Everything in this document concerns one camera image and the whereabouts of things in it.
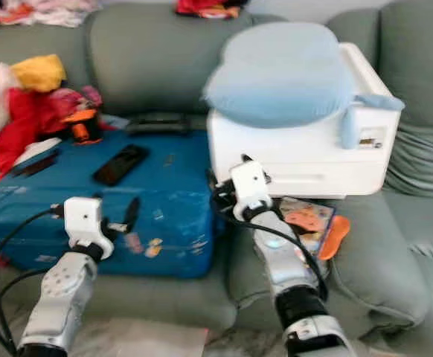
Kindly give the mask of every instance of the orange toy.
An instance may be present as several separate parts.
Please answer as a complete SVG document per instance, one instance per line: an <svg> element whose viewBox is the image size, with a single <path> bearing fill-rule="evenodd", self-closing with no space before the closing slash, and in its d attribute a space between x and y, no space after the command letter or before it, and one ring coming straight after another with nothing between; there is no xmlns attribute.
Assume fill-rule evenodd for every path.
<svg viewBox="0 0 433 357"><path fill-rule="evenodd" d="M319 252L319 259L329 260L334 257L349 231L350 220L344 216L334 216L326 241Z"/></svg>

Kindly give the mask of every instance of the white printer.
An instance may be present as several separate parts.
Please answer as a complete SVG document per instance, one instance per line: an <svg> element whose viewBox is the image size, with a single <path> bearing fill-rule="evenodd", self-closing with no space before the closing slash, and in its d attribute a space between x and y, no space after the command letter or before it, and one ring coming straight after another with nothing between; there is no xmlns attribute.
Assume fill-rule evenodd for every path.
<svg viewBox="0 0 433 357"><path fill-rule="evenodd" d="M356 79L356 93L391 93L361 51L340 44L344 61ZM272 196L344 198L379 190L385 179L400 111L357 106L354 110L358 144L344 149L335 113L315 123L283 129L244 126L213 110L208 117L211 164L218 181L242 154L259 161L272 177Z"/></svg>

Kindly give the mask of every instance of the gray couch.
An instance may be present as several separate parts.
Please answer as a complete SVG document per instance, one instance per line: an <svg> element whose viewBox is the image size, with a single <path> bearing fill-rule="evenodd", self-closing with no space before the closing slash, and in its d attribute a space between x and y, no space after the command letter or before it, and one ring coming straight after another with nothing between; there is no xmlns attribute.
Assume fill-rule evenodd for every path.
<svg viewBox="0 0 433 357"><path fill-rule="evenodd" d="M243 13L213 22L177 17L167 4L118 4L78 29L0 28L0 61L56 53L70 86L95 85L109 114L184 112L204 120L200 90L225 40L274 20ZM331 202L353 227L331 262L328 306L351 338L382 335L396 350L433 356L433 1L353 11L329 26L362 49L407 109L387 188ZM88 314L279 329L248 231L229 232L216 246L201 279L99 277ZM15 274L1 272L4 280ZM38 282L24 282L11 298L31 304L36 295L27 292L37 293Z"/></svg>

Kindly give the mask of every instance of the red fabric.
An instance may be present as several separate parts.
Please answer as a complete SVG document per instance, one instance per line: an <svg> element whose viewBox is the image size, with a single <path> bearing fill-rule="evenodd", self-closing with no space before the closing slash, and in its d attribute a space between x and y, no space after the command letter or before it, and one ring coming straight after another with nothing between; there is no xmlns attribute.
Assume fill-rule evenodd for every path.
<svg viewBox="0 0 433 357"><path fill-rule="evenodd" d="M9 104L11 122L0 132L1 176L11 170L26 146L36 142L39 136L66 128L49 94L12 88Z"/></svg>
<svg viewBox="0 0 433 357"><path fill-rule="evenodd" d="M177 13L198 13L215 5L224 4L226 0L179 0Z"/></svg>

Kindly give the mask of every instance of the blue suitcase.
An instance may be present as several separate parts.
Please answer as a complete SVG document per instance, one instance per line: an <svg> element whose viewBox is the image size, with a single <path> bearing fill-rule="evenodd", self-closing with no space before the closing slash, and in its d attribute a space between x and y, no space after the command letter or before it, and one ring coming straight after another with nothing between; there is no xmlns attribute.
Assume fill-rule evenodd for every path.
<svg viewBox="0 0 433 357"><path fill-rule="evenodd" d="M95 182L92 173L128 144L146 147L150 155L114 187ZM137 196L141 208L133 232L119 237L100 272L174 277L207 272L214 224L205 179L210 167L205 132L186 138L130 138L123 132L106 132L99 144L63 142L58 148L55 165L27 178L8 175L0 182L0 240L29 216L72 196L102 193L103 215L122 222L127 205ZM4 255L21 269L47 268L67 248L64 221L45 216L17 234Z"/></svg>

